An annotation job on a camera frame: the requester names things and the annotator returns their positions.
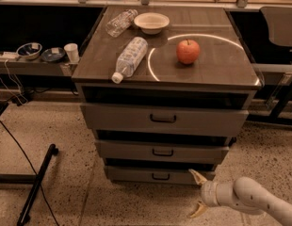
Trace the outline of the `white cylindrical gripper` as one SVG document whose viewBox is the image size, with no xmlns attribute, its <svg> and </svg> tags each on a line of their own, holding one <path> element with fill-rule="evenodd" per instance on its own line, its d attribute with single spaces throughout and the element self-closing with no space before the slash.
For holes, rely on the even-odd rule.
<svg viewBox="0 0 292 226">
<path fill-rule="evenodd" d="M 207 181 L 207 179 L 194 169 L 188 170 L 196 184 L 201 187 L 201 197 L 203 202 L 197 202 L 196 210 L 190 215 L 191 218 L 197 218 L 207 210 L 207 206 L 216 207 L 219 206 L 217 200 L 217 183 L 213 181 Z"/>
</svg>

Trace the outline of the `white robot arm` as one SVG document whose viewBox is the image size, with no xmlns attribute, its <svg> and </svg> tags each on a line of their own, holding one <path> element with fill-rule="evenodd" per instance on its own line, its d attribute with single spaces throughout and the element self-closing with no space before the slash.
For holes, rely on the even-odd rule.
<svg viewBox="0 0 292 226">
<path fill-rule="evenodd" d="M 192 218 L 203 214 L 208 207 L 227 206 L 251 215 L 266 212 L 283 226 L 292 226 L 292 204 L 277 198 L 252 178 L 239 177 L 232 182 L 217 183 L 194 169 L 188 171 L 201 187 L 201 200 Z"/>
</svg>

